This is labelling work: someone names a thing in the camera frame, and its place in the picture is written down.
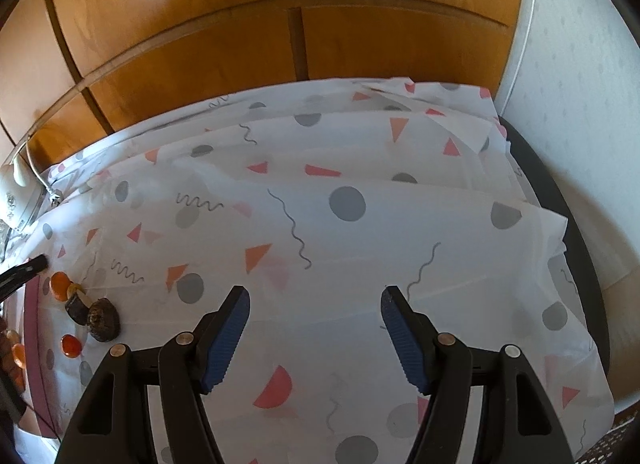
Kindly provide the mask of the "person's left hand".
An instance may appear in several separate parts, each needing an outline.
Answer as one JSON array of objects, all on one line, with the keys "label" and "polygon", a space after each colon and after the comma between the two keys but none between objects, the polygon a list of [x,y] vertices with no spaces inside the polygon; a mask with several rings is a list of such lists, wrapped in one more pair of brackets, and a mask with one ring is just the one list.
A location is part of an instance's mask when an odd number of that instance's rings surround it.
[{"label": "person's left hand", "polygon": [[8,374],[1,374],[1,464],[24,464],[14,440],[14,425],[21,421],[26,403],[17,392]]}]

